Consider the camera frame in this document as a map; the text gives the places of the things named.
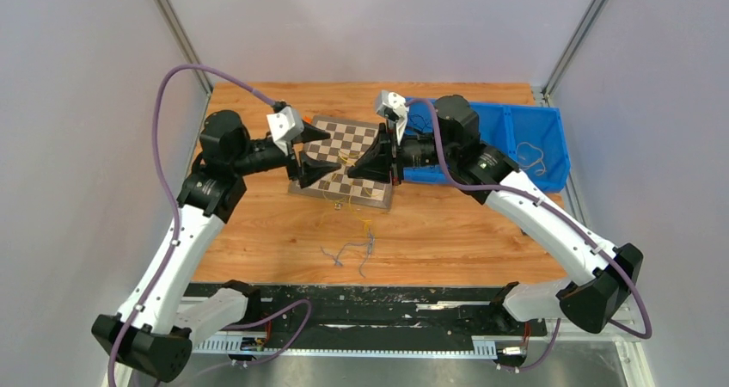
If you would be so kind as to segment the blue plastic divided bin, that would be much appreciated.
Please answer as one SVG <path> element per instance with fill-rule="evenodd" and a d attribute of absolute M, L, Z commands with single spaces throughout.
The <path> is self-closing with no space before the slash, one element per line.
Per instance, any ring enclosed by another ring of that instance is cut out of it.
<path fill-rule="evenodd" d="M 571 162 L 560 110 L 470 101 L 481 140 L 504 152 L 544 193 L 567 184 Z"/>

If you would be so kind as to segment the wooden chessboard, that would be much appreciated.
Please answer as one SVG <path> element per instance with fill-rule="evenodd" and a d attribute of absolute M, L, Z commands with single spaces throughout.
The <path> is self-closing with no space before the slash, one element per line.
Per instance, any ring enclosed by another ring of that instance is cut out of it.
<path fill-rule="evenodd" d="M 341 168 L 307 188 L 300 188 L 293 181 L 288 192 L 341 204 L 390 209 L 393 200 L 393 187 L 390 184 L 351 179 L 346 175 L 346 170 L 372 145 L 378 125 L 325 115 L 314 116 L 312 125 L 328 131 L 331 139 L 307 143 L 303 151 L 316 160 L 340 163 Z"/>

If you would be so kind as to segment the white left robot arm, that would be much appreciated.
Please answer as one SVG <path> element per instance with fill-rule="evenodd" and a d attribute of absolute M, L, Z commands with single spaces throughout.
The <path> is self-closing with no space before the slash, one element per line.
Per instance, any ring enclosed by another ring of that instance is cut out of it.
<path fill-rule="evenodd" d="M 237 280 L 187 310 L 179 306 L 203 255 L 246 193 L 246 176 L 283 168 L 307 187 L 339 168 L 295 151 L 296 144 L 330 135 L 294 108 L 284 106 L 266 121 L 266 136 L 252 138 L 234 111 L 205 119 L 200 153 L 172 199 L 173 219 L 159 250 L 118 311 L 98 316 L 93 324 L 93 336 L 113 364 L 168 383 L 182 373 L 193 349 L 219 330 L 234 323 L 242 330 L 260 325 L 260 291 Z"/>

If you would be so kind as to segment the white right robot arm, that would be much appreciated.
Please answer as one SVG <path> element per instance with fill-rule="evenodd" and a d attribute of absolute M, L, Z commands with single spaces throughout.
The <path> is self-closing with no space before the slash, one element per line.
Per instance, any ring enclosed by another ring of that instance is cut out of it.
<path fill-rule="evenodd" d="M 567 319 L 598 334 L 616 323 L 616 312 L 633 298 L 643 322 L 634 336 L 652 336 L 652 323 L 636 281 L 644 256 L 633 244 L 622 246 L 599 236 L 557 206 L 527 173 L 498 147 L 483 140 L 480 119 L 460 95 L 424 100 L 432 129 L 407 134 L 408 99 L 382 91 L 374 103 L 382 117 L 369 149 L 347 175 L 399 185 L 407 168 L 439 166 L 451 186 L 501 213 L 541 245 L 566 272 L 566 278 L 504 286 L 491 309 L 493 326 L 512 333 L 525 322 Z"/>

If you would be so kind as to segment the right aluminium frame post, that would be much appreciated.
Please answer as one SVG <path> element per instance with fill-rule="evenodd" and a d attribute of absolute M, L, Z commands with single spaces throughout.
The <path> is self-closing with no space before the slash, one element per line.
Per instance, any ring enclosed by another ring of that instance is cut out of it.
<path fill-rule="evenodd" d="M 542 98 L 550 103 L 561 80 L 584 43 L 588 33 L 591 31 L 604 6 L 609 0 L 591 0 L 581 16 L 579 23 L 573 31 L 567 45 L 559 56 L 553 70 L 550 72 L 547 82 L 542 86 Z"/>

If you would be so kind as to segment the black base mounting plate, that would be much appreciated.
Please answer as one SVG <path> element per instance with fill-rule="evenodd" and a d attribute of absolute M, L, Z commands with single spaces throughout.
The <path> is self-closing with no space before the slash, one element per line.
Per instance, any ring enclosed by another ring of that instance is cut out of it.
<path fill-rule="evenodd" d="M 268 285 L 260 287 L 260 302 L 245 320 L 277 311 L 280 317 L 215 335 L 244 335 L 283 350 L 304 343 L 456 347 L 483 337 L 494 341 L 497 351 L 520 344 L 523 336 L 536 341 L 552 335 L 550 322 L 509 317 L 501 299 L 495 287 Z"/>

